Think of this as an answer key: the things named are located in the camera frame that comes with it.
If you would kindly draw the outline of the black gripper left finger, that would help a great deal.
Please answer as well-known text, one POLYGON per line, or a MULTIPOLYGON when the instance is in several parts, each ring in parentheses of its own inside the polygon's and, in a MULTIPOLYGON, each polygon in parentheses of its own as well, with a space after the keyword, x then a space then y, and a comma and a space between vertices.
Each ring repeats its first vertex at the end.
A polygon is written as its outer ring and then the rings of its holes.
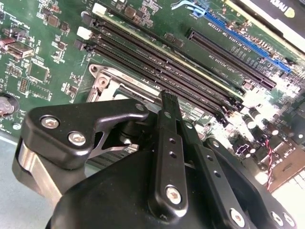
POLYGON ((27 113, 13 161, 24 185, 56 207, 85 179, 84 166, 128 138, 153 153, 148 205, 158 217, 182 217, 188 209, 178 99, 161 93, 158 114, 135 99, 38 107, 27 113))

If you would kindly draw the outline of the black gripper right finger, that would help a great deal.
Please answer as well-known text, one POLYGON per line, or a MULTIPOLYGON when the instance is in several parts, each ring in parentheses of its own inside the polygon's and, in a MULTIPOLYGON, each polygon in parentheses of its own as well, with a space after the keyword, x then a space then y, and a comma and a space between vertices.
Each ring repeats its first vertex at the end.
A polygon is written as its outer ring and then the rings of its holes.
POLYGON ((202 179, 215 229, 295 229, 288 211, 219 141, 201 142, 195 127, 182 119, 178 98, 171 96, 186 155, 202 179))

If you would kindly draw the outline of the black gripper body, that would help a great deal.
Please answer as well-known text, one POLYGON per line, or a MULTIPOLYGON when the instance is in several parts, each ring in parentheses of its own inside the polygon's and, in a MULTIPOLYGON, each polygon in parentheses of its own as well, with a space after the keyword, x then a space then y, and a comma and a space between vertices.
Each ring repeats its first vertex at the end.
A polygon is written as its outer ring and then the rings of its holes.
POLYGON ((121 159, 70 188, 50 219, 52 229, 212 229, 212 213, 199 173, 185 167, 189 207, 167 223, 148 206, 153 151, 121 159))

